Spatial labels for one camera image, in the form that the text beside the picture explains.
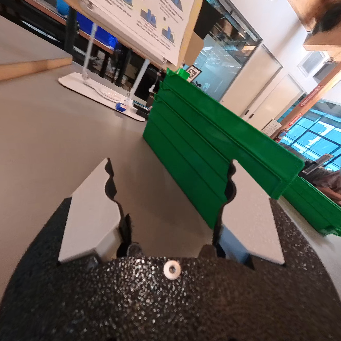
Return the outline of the white wall notice board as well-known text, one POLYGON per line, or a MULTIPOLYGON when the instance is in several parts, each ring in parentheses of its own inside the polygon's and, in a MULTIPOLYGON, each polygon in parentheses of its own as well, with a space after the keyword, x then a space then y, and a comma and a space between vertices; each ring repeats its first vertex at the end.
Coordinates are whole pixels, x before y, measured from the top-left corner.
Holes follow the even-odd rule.
POLYGON ((279 128, 281 128, 281 123, 279 123, 275 119, 271 119, 266 126, 264 126, 261 130, 266 136, 271 137, 279 128))

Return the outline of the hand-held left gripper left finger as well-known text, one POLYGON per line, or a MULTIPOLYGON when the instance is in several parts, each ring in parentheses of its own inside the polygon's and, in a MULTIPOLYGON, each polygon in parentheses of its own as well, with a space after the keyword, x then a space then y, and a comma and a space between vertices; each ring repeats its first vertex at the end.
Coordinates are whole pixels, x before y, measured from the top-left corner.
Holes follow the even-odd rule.
POLYGON ((63 264, 87 256, 110 261, 120 256, 130 242, 110 158, 105 158, 71 196, 58 262, 63 264))

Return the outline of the white stand base board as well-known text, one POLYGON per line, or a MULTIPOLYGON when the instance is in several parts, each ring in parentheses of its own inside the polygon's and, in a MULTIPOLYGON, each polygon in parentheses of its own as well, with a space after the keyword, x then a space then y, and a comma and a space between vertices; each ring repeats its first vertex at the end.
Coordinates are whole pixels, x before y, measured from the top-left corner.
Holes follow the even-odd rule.
MULTIPOLYGON (((80 94, 86 98, 89 98, 89 99, 91 99, 91 100, 93 100, 99 104, 102 104, 105 107, 113 109, 117 113, 121 113, 121 114, 123 114, 127 117, 130 117, 130 118, 132 118, 136 121, 139 121, 139 122, 145 122, 146 121, 143 117, 140 117, 139 115, 136 114, 137 109, 135 109, 133 107, 133 105, 132 106, 126 106, 126 111, 123 113, 116 111, 115 110, 116 103, 105 99, 104 97, 102 97, 99 94, 99 88, 107 87, 107 86, 95 81, 94 79, 88 78, 86 83, 84 83, 82 80, 82 74, 80 74, 78 72, 73 72, 73 73, 70 73, 66 76, 60 77, 58 79, 58 82, 62 86, 64 86, 65 88, 67 88, 73 92, 76 92, 76 93, 78 93, 78 94, 80 94)), ((126 96, 124 96, 122 94, 120 94, 120 95, 121 95, 121 103, 124 104, 126 96)))

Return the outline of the black charger device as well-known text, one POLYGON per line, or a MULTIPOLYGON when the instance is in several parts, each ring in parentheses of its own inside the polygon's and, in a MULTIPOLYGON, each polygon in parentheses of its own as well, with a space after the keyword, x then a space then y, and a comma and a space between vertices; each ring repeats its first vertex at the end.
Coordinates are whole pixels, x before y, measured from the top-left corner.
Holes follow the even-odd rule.
POLYGON ((146 121, 149 118, 150 109, 146 107, 145 105, 142 105, 136 101, 133 101, 133 107, 137 109, 136 114, 140 117, 143 117, 146 121))

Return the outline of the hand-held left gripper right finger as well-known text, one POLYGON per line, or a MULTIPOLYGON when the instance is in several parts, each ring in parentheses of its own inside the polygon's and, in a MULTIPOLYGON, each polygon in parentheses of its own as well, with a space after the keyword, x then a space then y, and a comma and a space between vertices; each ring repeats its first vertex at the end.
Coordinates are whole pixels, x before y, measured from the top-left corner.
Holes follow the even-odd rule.
POLYGON ((221 258, 245 264, 250 256, 284 265, 270 197, 251 175, 232 160, 212 243, 221 258))

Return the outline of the wall vent grille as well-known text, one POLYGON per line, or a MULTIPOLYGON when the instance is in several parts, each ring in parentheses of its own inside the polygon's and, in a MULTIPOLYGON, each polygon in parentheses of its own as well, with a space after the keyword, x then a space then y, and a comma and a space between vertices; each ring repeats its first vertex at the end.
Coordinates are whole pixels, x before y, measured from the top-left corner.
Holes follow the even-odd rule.
POLYGON ((322 51, 310 51, 297 65, 297 68, 307 78, 318 66, 328 59, 328 54, 322 51))

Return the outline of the white stand post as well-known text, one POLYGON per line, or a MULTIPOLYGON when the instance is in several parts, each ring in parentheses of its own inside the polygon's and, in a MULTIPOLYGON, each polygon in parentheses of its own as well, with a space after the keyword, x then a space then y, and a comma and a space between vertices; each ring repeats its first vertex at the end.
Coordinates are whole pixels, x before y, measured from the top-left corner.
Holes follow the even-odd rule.
POLYGON ((96 34, 96 31, 97 31, 97 28, 98 28, 97 24, 93 23, 92 24, 90 38, 88 40, 88 45, 87 45, 85 59, 84 59, 84 62, 83 62, 83 68, 82 68, 82 80, 83 80, 84 83, 86 83, 86 81, 88 79, 87 69, 88 69, 88 64, 89 64, 89 60, 90 60, 90 56, 91 56, 91 51, 92 51, 92 46, 93 46, 93 41, 94 41, 94 38, 95 38, 95 34, 96 34))
POLYGON ((142 80, 142 78, 144 76, 144 73, 147 70, 149 64, 150 64, 150 60, 148 58, 146 58, 144 60, 144 62, 143 62, 143 65, 142 65, 139 73, 138 73, 137 78, 134 81, 134 84, 133 84, 132 88, 130 89, 130 91, 129 91, 129 93, 128 93, 125 101, 124 101, 124 104, 126 106, 132 106, 132 103, 133 103, 132 97, 135 95, 135 92, 136 92, 136 90, 137 90, 137 88, 138 88, 138 86, 139 86, 139 84, 140 84, 140 82, 141 82, 141 80, 142 80))

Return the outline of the glass display case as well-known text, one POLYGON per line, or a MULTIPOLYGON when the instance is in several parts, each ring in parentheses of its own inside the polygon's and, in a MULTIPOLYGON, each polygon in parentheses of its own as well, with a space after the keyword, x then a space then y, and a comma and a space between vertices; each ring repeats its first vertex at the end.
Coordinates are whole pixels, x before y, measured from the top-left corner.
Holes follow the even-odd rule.
POLYGON ((194 32, 203 40, 194 84, 220 101, 262 39, 232 1, 203 1, 194 32))

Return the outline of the fiducial marker tag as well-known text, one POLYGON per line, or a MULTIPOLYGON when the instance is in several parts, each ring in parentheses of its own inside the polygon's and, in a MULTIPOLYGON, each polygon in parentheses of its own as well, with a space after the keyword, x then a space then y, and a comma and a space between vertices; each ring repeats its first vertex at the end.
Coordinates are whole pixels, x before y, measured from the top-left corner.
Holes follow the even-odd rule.
POLYGON ((198 67, 192 65, 192 66, 189 66, 185 70, 185 72, 189 75, 186 80, 191 83, 202 73, 202 70, 200 70, 198 67))

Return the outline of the white round pad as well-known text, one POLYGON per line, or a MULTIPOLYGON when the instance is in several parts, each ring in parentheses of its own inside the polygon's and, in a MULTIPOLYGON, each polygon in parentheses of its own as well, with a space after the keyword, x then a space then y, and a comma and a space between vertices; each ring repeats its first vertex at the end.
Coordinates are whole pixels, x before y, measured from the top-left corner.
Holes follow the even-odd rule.
POLYGON ((120 103, 121 102, 121 95, 110 88, 102 87, 99 88, 99 94, 104 97, 105 99, 114 102, 120 103))

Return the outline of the cardboard instruction sign board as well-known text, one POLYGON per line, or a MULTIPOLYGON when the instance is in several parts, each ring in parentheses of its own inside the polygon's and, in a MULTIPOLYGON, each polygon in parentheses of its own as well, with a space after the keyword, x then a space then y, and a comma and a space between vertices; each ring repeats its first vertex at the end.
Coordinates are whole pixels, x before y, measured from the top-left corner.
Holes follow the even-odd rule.
POLYGON ((176 71, 197 58, 202 40, 194 33, 203 1, 66 0, 70 7, 163 70, 176 71))

